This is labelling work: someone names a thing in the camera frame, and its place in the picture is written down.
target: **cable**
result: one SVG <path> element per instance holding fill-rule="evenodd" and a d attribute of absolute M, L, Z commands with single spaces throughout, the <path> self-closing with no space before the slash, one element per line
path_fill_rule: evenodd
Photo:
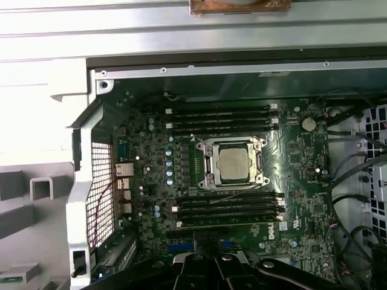
<path fill-rule="evenodd" d="M 363 202 L 365 204 L 370 203 L 369 199 L 364 195 L 342 195 L 342 196 L 339 196 L 338 198 L 336 198 L 333 201 L 333 204 L 337 204 L 339 201 L 342 201 L 343 199 L 347 199 L 347 198 L 354 198 L 354 199 L 357 199 L 358 201 Z"/>
<path fill-rule="evenodd" d="M 232 199 L 232 198 L 234 198 L 234 197 L 236 197 L 236 196 L 239 196 L 239 195 L 242 195 L 243 193 L 248 192 L 248 191 L 251 190 L 251 189 L 256 189 L 256 188 L 258 188 L 258 187 L 260 187 L 260 186 L 262 186 L 262 184 L 255 185 L 255 186 L 253 186 L 253 187 L 250 187 L 249 189 L 243 190 L 242 192 L 235 193 L 235 194 L 232 195 L 232 196 L 228 196 L 228 197 L 226 197 L 226 198 L 221 198 L 221 199 L 219 199 L 219 200 L 217 200 L 217 201 L 211 201 L 210 204 L 216 204 L 216 203 L 218 203 L 218 202 L 225 201 L 225 200 L 227 200 L 227 199 Z"/>
<path fill-rule="evenodd" d="M 334 136 L 343 136 L 343 137 L 348 137 L 348 136 L 353 136 L 353 133 L 352 132 L 337 132 L 337 131 L 331 131 L 329 130 L 328 131 L 328 135 L 334 135 Z M 387 145 L 375 140 L 375 139 L 372 139 L 364 134 L 361 134 L 361 133 L 358 133 L 356 132 L 356 136 L 361 138 L 361 139 L 364 139 L 366 140 L 367 142 L 373 144 L 375 147 L 378 147 L 378 148 L 381 148 L 383 149 L 384 151 L 387 151 Z"/>
<path fill-rule="evenodd" d="M 384 244 L 384 241 L 382 239 L 382 237 L 380 237 L 379 233 L 376 232 L 376 230 L 374 230 L 373 228 L 370 228 L 370 227 L 367 227 L 365 225 L 359 225 L 358 227 L 354 228 L 352 231 L 351 231 L 351 236 L 352 237 L 355 237 L 360 231 L 362 230 L 368 230 L 370 232 L 372 232 L 372 234 L 375 235 L 377 241 L 379 244 Z M 341 252 L 339 253 L 340 255 L 344 255 L 350 248 L 351 246 L 351 241 L 348 239 L 344 248 L 341 250 Z"/>
<path fill-rule="evenodd" d="M 364 157 L 364 162 L 365 162 L 367 160 L 368 155 L 366 153 L 356 153 L 356 154 L 351 154 L 351 155 L 347 156 L 343 161 L 341 161 L 341 163 L 337 167 L 336 171 L 334 172 L 333 180 L 335 180 L 337 178 L 337 174 L 338 174 L 339 170 L 344 166 L 344 164 L 347 163 L 350 159 L 352 159 L 354 157 Z"/>
<path fill-rule="evenodd" d="M 340 217 L 338 216 L 337 212 L 336 212 L 336 209 L 334 208 L 334 204 L 333 204 L 333 199 L 332 199 L 332 190 L 338 186 L 340 183 L 344 182 L 345 180 L 347 180 L 349 177 L 355 175 L 356 173 L 362 171 L 363 169 L 366 169 L 368 168 L 369 166 L 373 166 L 373 165 L 376 165 L 380 162 L 385 162 L 387 161 L 387 155 L 382 155 L 380 157 L 377 157 L 377 158 L 374 158 L 374 159 L 371 159 L 363 164 L 360 164 L 352 169 L 350 169 L 349 171 L 347 171 L 346 173 L 344 173 L 342 176 L 340 176 L 337 180 L 335 180 L 334 183 L 332 183 L 330 186 L 328 186 L 327 188 L 327 196 L 328 196 L 328 206 L 330 208 L 330 210 L 332 211 L 332 215 L 334 217 L 334 219 L 337 221 L 337 223 L 340 225 L 340 229 L 343 231 L 344 234 L 346 234 L 346 236 L 348 237 L 348 240 L 350 240 L 354 245 L 355 247 L 358 249 L 359 253 L 369 262 L 369 263 L 372 263 L 372 259 L 367 255 L 366 251 L 362 248 L 362 246 L 355 240 L 355 238 L 353 238 L 350 234 L 350 232 L 343 226 L 343 223 L 341 222 L 340 220 Z"/>

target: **black cable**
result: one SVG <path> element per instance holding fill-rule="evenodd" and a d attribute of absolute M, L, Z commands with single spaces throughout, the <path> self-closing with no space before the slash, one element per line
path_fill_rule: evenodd
<path fill-rule="evenodd" d="M 334 172 L 334 174 L 333 174 L 334 180 L 337 178 L 337 174 L 338 174 L 339 170 L 344 166 L 344 164 L 347 163 L 350 159 L 352 159 L 354 157 L 364 157 L 365 158 L 364 162 L 365 162 L 367 160 L 368 155 L 366 153 L 356 153 L 356 154 L 351 154 L 351 155 L 347 156 L 343 161 L 341 161 L 341 163 L 337 167 L 336 171 Z"/>
<path fill-rule="evenodd" d="M 380 237 L 379 233 L 376 232 L 376 230 L 374 230 L 373 228 L 370 228 L 370 227 L 367 227 L 366 225 L 359 225 L 358 227 L 354 228 L 352 231 L 351 231 L 351 236 L 352 237 L 355 237 L 360 231 L 362 230 L 368 230 L 370 232 L 372 232 L 372 234 L 375 235 L 376 239 L 377 239 L 377 242 L 379 244 L 384 244 L 384 241 L 382 239 L 382 237 Z M 339 255 L 344 255 L 350 248 L 351 246 L 351 241 L 348 239 L 344 248 L 341 250 L 341 252 L 339 253 Z"/>
<path fill-rule="evenodd" d="M 333 204 L 337 204 L 339 201 L 342 201 L 343 199 L 347 199 L 347 198 L 354 198 L 360 202 L 364 202 L 365 204 L 370 203 L 369 199 L 364 195 L 342 195 L 342 196 L 339 196 L 338 198 L 336 198 L 333 201 Z"/>
<path fill-rule="evenodd" d="M 334 136 L 342 136 L 342 137 L 348 137 L 348 136 L 353 136 L 353 133 L 352 132 L 348 132 L 348 131 L 345 131 L 345 132 L 338 132 L 338 131 L 332 131 L 332 130 L 329 130 L 328 131 L 328 135 L 334 135 Z M 373 144 L 375 147 L 378 147 L 378 148 L 381 148 L 383 149 L 384 151 L 387 151 L 387 145 L 375 140 L 375 139 L 372 139 L 370 138 L 369 136 L 366 136 L 362 133 L 358 133 L 356 132 L 356 136 L 361 138 L 361 139 L 364 139 L 366 140 L 367 142 Z"/>
<path fill-rule="evenodd" d="M 356 173 L 362 171 L 363 169 L 367 169 L 369 166 L 373 166 L 373 165 L 376 165 L 380 162 L 384 162 L 384 161 L 387 161 L 387 155 L 382 155 L 380 157 L 377 157 L 377 158 L 374 158 L 374 159 L 371 159 L 363 164 L 360 164 L 352 169 L 350 169 L 349 171 L 347 171 L 346 173 L 344 173 L 342 176 L 340 176 L 334 183 L 332 183 L 330 186 L 328 186 L 327 188 L 327 196 L 328 196 L 328 199 L 327 199 L 327 202 L 328 202 L 328 206 L 332 212 L 332 215 L 333 215 L 333 218 L 335 219 L 335 221 L 337 221 L 340 225 L 340 229 L 343 231 L 344 234 L 346 234 L 346 236 L 348 237 L 348 240 L 350 240 L 354 245 L 355 247 L 358 249 L 359 253 L 369 262 L 369 263 L 372 263 L 372 259 L 367 255 L 366 251 L 363 249 L 363 247 L 355 240 L 355 238 L 353 238 L 350 234 L 350 232 L 343 226 L 343 223 L 341 222 L 340 220 L 340 217 L 338 216 L 337 212 L 336 212 L 336 209 L 334 208 L 334 204 L 333 204 L 333 199 L 332 199 L 332 190 L 338 186 L 340 183 L 344 182 L 345 180 L 347 180 L 349 177 L 355 175 Z"/>
<path fill-rule="evenodd" d="M 374 103 L 375 106 L 384 105 L 387 102 L 386 95 L 383 94 L 380 97 L 374 97 L 372 98 L 372 102 Z M 327 119 L 327 125 L 328 127 L 331 127 L 333 125 L 339 124 L 345 121 L 346 119 L 352 117 L 353 115 L 356 115 L 369 108 L 371 107 L 367 103 L 356 104 L 355 106 L 349 108 L 345 112 L 339 113 Z"/>
<path fill-rule="evenodd" d="M 317 97 L 317 99 L 315 99 L 314 102 L 317 103 L 318 101 L 322 100 L 323 98 L 328 97 L 329 95 L 333 95 L 333 94 L 337 94 L 338 92 L 345 92 L 345 91 L 353 91 L 353 92 L 355 92 L 355 93 L 358 94 L 362 99 L 364 99 L 364 101 L 366 101 L 367 104 L 373 106 L 373 104 L 370 102 L 370 100 L 368 100 L 368 98 L 366 98 L 366 97 L 364 96 L 364 94 L 363 94 L 364 89 L 361 89 L 361 88 L 352 88 L 352 87 L 350 87 L 350 88 L 334 89 L 333 91 L 329 91 L 329 92 L 327 92 L 326 94 Z"/>

